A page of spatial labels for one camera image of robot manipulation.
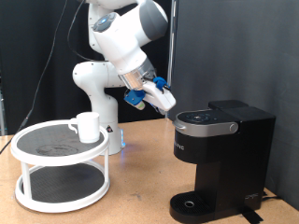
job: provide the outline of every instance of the black coffee maker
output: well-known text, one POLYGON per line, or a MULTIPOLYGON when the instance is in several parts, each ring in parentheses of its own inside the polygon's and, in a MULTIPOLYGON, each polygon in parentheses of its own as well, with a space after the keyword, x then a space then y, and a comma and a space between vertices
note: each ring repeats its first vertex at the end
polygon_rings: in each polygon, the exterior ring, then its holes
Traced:
POLYGON ((175 156, 197 164, 195 190, 170 201, 170 215, 182 223, 250 214, 261 207, 275 116, 239 101, 208 107, 180 113, 173 122, 175 156))

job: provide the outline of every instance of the cable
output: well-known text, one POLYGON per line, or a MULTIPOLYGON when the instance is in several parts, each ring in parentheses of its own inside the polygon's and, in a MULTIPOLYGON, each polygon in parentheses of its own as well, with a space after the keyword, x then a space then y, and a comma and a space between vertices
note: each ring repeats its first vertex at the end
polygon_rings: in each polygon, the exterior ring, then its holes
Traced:
POLYGON ((85 3, 85 0, 83 0, 83 1, 80 3, 80 5, 78 6, 77 11, 76 11, 75 16, 74 16, 74 19, 73 19, 73 21, 72 21, 72 23, 71 23, 71 26, 69 27, 68 34, 67 34, 67 44, 68 44, 68 47, 69 47, 69 48, 70 48, 70 49, 71 49, 77 56, 79 56, 80 58, 82 58, 82 59, 84 59, 84 60, 86 60, 86 61, 100 62, 100 61, 96 61, 96 60, 93 60, 93 59, 85 58, 84 56, 82 56, 82 55, 80 55, 79 53, 77 53, 77 52, 72 48, 71 43, 70 43, 70 41, 69 41, 69 36, 70 36, 70 34, 71 34, 71 31, 72 31, 74 22, 75 22, 75 20, 76 20, 76 17, 77 17, 77 15, 78 15, 78 12, 80 11, 80 9, 81 9, 81 7, 82 7, 82 5, 83 5, 84 3, 85 3))
MULTIPOLYGON (((37 88, 36 88, 36 94, 35 94, 35 98, 34 98, 34 101, 32 103, 32 107, 31 107, 31 110, 29 111, 29 113, 27 114, 26 118, 23 120, 23 122, 21 123, 21 126, 19 128, 19 130, 12 136, 12 138, 26 125, 28 119, 30 118, 32 112, 34 111, 34 108, 35 108, 35 104, 36 104, 36 96, 37 96, 37 93, 38 93, 38 90, 39 90, 39 86, 40 86, 40 83, 41 83, 41 80, 43 78, 43 76, 45 75, 45 72, 49 66, 49 63, 50 63, 50 59, 52 57, 52 54, 53 54, 53 50, 54 50, 54 46, 55 46, 55 42, 56 42, 56 35, 57 35, 57 31, 58 31, 58 28, 60 26, 60 23, 62 21, 62 18, 64 16, 64 12, 65 12, 65 9, 66 9, 66 5, 67 5, 67 2, 68 0, 65 0, 65 3, 64 3, 64 9, 63 9, 63 12, 60 16, 60 19, 58 21, 58 24, 56 26, 56 30, 55 30, 55 33, 54 33, 54 38, 53 38, 53 42, 52 42, 52 47, 51 47, 51 50, 50 50, 50 55, 49 55, 49 58, 47 60, 47 63, 46 63, 46 66, 40 76, 40 79, 38 81, 38 84, 37 84, 37 88)), ((0 151, 0 155, 2 154, 2 152, 7 148, 7 146, 9 145, 9 143, 11 142, 12 138, 7 142, 7 144, 1 149, 0 151)))
POLYGON ((262 202, 267 201, 269 199, 279 199, 281 200, 282 198, 280 198, 279 196, 273 196, 273 197, 263 197, 262 198, 262 202))

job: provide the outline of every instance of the coffee machine handle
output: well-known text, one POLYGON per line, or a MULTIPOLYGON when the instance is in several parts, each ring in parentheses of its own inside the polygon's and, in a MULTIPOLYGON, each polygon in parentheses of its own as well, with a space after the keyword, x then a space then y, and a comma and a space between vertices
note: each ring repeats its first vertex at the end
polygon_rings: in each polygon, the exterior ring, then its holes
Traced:
POLYGON ((172 124, 180 130, 186 130, 186 127, 184 125, 181 125, 180 123, 178 123, 176 120, 172 122, 172 124))

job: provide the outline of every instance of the two-tier stand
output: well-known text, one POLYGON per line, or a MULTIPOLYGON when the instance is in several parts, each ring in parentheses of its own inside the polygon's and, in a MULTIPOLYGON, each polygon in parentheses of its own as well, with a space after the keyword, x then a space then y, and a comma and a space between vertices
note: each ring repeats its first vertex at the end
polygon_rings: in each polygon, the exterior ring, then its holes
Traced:
POLYGON ((69 120, 30 126, 17 133, 12 155, 21 161, 16 198, 25 207, 45 213, 62 213, 95 203, 109 189, 107 131, 100 140, 82 144, 67 127, 69 120), (105 168, 91 159, 105 153, 105 168))

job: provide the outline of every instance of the black backdrop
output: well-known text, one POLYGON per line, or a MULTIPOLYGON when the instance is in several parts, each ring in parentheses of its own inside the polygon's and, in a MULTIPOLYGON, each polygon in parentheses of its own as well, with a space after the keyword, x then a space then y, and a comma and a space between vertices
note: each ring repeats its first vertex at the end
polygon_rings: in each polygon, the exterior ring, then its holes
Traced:
POLYGON ((239 100, 277 116, 266 187, 299 209, 299 1, 177 0, 182 111, 239 100))
MULTIPOLYGON (((157 0, 170 17, 171 1, 157 0)), ((36 99, 36 107, 27 125, 53 119, 70 119, 90 111, 89 98, 76 86, 73 68, 83 62, 67 46, 67 32, 79 2, 68 0, 64 18, 56 37, 56 46, 36 99)), ((8 134, 14 134, 29 112, 42 70, 50 54, 54 31, 63 11, 63 0, 4 0, 0 3, 0 71, 8 134)), ((118 10, 123 14, 129 6, 118 10)), ((88 44, 88 5, 77 16, 71 33, 74 49, 85 57, 101 60, 88 44)), ((167 78, 169 28, 165 37, 142 48, 157 69, 157 75, 167 78)), ((119 122, 159 119, 147 105, 139 111, 122 100, 126 88, 106 89, 119 102, 119 122)))

